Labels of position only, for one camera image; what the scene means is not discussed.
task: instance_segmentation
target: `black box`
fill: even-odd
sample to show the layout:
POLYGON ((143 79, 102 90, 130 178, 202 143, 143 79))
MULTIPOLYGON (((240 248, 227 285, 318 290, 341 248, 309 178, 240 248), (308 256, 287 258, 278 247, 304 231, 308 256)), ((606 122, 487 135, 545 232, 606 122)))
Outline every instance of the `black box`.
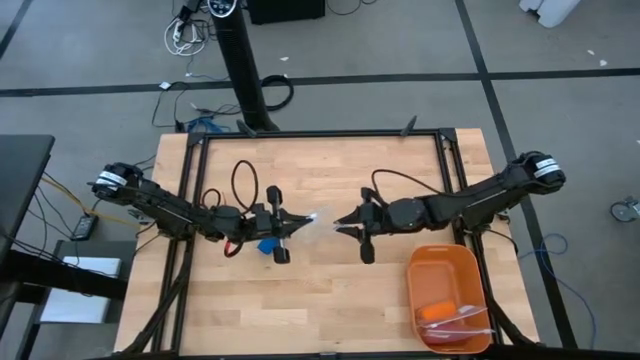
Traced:
POLYGON ((247 0, 247 6, 251 23, 262 25, 323 17, 325 0, 247 0))

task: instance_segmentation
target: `plastic bag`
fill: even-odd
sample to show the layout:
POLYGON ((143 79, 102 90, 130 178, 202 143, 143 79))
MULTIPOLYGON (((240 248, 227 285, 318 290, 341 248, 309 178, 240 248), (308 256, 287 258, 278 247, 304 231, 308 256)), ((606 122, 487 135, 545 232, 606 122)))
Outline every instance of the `plastic bag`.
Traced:
POLYGON ((475 306, 475 305, 464 305, 458 308, 458 310, 454 313, 454 314, 450 314, 450 316, 442 319, 442 318, 437 318, 437 319, 425 319, 424 317, 422 318, 418 318, 418 325, 425 328, 425 329, 434 329, 437 328, 441 325, 444 324, 448 324, 457 320, 462 320, 464 318, 473 316, 473 315, 477 315, 482 313, 483 311, 487 311, 487 308, 484 306, 475 306))
POLYGON ((479 329, 462 323, 446 323, 436 328, 423 329, 420 335, 428 344, 445 344, 493 332, 492 329, 479 329))

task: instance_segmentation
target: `wooden table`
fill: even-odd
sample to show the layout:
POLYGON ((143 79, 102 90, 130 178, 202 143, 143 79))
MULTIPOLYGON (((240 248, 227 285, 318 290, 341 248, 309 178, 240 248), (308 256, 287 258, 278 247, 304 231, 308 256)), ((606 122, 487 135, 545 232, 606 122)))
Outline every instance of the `wooden table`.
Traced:
MULTIPOLYGON (((467 181, 494 174, 479 129, 457 130, 467 181)), ((374 238, 376 263, 360 262, 357 242, 335 233, 332 222, 361 203, 360 187, 371 186, 376 168, 390 168, 443 189, 433 138, 412 136, 359 138, 284 138, 212 141, 204 189, 215 187, 228 204, 231 170, 238 160, 251 161, 259 175, 259 202, 265 189, 277 184, 283 206, 291 213, 316 212, 319 219, 288 241, 292 262, 276 265, 271 256, 248 243, 226 259, 223 243, 198 237, 185 313, 182 355, 283 354, 317 352, 424 350, 410 327, 405 270, 412 251, 425 244, 453 243, 450 229, 374 238)), ((177 193, 186 135, 160 140, 153 180, 177 193)), ((199 150, 194 152, 187 199, 192 199, 199 150)), ((238 173, 239 196, 252 196, 252 177, 238 173)), ((387 199, 427 194, 410 181, 381 174, 380 191, 387 199)), ((212 195, 208 199, 215 201, 212 195)), ((509 234, 506 224, 493 229, 509 234)), ((139 245, 154 236, 151 230, 139 245)), ((158 303, 168 241, 158 239, 136 256, 124 304, 116 350, 125 348, 158 303)), ((493 293, 521 331, 536 340, 520 268, 511 243, 497 235, 483 236, 493 293)), ((169 346, 174 312, 167 319, 169 346)))

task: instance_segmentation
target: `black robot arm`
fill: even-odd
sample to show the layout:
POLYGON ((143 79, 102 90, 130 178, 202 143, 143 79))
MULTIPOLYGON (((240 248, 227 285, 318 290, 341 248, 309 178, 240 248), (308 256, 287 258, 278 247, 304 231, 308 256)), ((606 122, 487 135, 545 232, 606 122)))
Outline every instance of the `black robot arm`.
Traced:
POLYGON ((549 155, 532 151, 522 154, 500 173, 457 193, 404 198, 386 203, 380 194, 362 188, 363 204, 338 219, 336 231, 360 243, 360 257, 375 261, 371 237, 441 230, 460 218, 467 230, 490 224, 496 213, 517 205, 528 194, 549 194, 565 183, 564 172, 549 155))
MULTIPOLYGON (((140 169, 123 163, 107 165, 91 183, 93 193, 104 201, 142 211, 156 221, 160 233, 179 240, 200 233, 207 240, 228 242, 242 246, 244 242, 269 237, 284 239, 312 221, 311 217, 292 215, 282 209, 282 192, 276 186, 267 188, 267 200, 272 212, 263 204, 255 204, 246 217, 246 212, 227 205, 207 208, 203 204, 192 204, 164 190, 157 183, 144 178, 140 169)), ((225 255, 231 257, 225 249, 225 255)), ((281 241, 274 249, 276 263, 288 263, 289 252, 281 241)))

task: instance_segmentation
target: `blue cable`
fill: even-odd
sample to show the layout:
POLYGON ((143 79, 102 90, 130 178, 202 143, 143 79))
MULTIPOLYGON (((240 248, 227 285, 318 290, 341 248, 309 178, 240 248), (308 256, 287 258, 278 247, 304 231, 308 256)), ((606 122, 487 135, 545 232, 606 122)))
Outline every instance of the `blue cable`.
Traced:
POLYGON ((187 132, 193 132, 198 125, 202 125, 204 126, 204 128, 206 129, 205 132, 208 133, 223 133, 226 131, 231 131, 231 128, 228 126, 224 126, 224 125, 218 125, 216 123, 213 122, 213 115, 211 116, 201 116, 197 119, 193 119, 189 122, 186 123, 187 125, 187 132))
MULTIPOLYGON (((526 253, 526 254, 524 254, 522 256, 519 256, 518 260, 522 260, 522 259, 526 258, 527 256, 529 256, 531 254, 534 254, 534 253, 547 253, 547 254, 553 254, 553 255, 563 255, 568 250, 569 250, 569 241, 567 241, 567 238, 565 238, 562 234, 551 233, 551 234, 547 234, 547 236, 545 236, 544 239, 542 239, 542 244, 540 244, 540 248, 539 249, 532 250, 532 251, 530 251, 530 252, 528 252, 528 253, 526 253), (562 240, 564 242, 564 249, 562 249, 560 251, 551 251, 551 250, 546 249, 545 242, 547 241, 547 239, 552 238, 552 237, 562 240)), ((553 271, 551 271, 551 269, 549 268, 549 266, 545 262, 544 258, 540 258, 540 259, 542 260, 542 265, 544 265, 544 268, 547 270, 549 275, 553 276, 553 278, 556 279, 557 282, 559 282, 567 290, 571 291, 575 296, 577 296, 578 299, 580 299, 582 301, 582 303, 584 304, 584 307, 589 312, 589 316, 591 317, 591 328, 593 329, 593 331, 591 333, 590 349, 593 350, 593 348, 595 346, 595 343, 596 343, 596 334, 597 334, 598 328, 596 327, 596 317, 595 317, 595 315, 593 315, 593 311, 591 311, 591 307, 587 303, 587 300, 582 295, 580 295, 580 293, 578 291, 574 290, 571 286, 569 286, 569 284, 567 284, 566 282, 564 282, 561 279, 559 279, 553 273, 553 271)))

